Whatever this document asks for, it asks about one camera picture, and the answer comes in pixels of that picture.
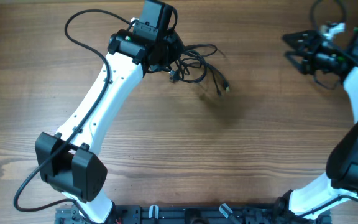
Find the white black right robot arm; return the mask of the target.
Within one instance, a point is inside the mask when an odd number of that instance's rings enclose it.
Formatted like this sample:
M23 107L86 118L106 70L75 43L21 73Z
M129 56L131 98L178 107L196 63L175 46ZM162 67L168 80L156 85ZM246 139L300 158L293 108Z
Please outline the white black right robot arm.
M288 189L303 187L319 176L329 153L351 128L351 106L345 92L312 84L283 58L286 47L280 38L295 30L279 27L266 40L264 45L271 50L265 59L271 63L266 75L272 81L247 116L260 137L255 165L260 180L244 190L239 184L231 184L231 191L225 192L225 177L215 172L213 180L218 185L206 193L198 190L187 195L190 202L270 203Z

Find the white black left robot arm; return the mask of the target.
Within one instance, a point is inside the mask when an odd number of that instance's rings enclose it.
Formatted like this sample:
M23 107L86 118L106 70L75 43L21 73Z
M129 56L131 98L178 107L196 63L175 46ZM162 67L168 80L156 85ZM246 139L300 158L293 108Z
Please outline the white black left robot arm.
M102 189L107 168L101 145L114 117L146 73L177 60L183 42L171 26L177 11L161 1L146 1L139 19L113 34L103 67L72 116L54 135L41 133L35 153L41 179L79 209L86 223L112 223L114 203Z

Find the black USB cable white plug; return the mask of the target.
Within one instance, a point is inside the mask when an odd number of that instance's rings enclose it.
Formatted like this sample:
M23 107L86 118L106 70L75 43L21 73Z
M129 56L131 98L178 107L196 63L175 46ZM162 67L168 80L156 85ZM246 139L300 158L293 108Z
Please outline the black USB cable white plug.
M210 53L201 54L197 51L197 49L200 48L210 48L212 51ZM180 55L179 59L174 61L177 68L170 70L170 80L172 82L181 81L185 83L198 84L202 82L206 78L208 72L210 72L217 95L222 95L218 86L218 78L222 81L222 89L226 93L229 93L231 89L226 77L215 66L206 61L206 57L210 57L216 52L219 52L219 49L213 44L195 44L185 46L185 51ZM191 80L186 79L185 77L190 75L190 68L203 69L203 72L198 78Z

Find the black USB cable dark plug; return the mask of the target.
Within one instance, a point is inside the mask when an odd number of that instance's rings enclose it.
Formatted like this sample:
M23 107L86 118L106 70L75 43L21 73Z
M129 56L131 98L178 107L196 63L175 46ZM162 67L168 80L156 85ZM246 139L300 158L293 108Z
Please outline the black USB cable dark plug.
M214 55L216 52L217 50L213 50L211 53L201 54L195 49L185 50L184 57L174 61L176 69L169 67L170 81L173 83L200 84L206 79L207 75L211 75L216 94L221 96L221 90L230 89L229 82L214 65L206 60L207 57ZM201 73L197 77L188 78L191 75L191 70L200 70Z

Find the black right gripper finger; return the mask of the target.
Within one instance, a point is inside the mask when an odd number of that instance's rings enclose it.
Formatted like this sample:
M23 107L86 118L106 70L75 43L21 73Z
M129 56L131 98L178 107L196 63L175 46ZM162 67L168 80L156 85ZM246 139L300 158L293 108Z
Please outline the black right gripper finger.
M301 52L287 51L284 56L300 73L306 73L305 58Z
M312 51L316 48L316 32L314 30L305 30L292 34L285 34L282 37L284 43L296 51Z

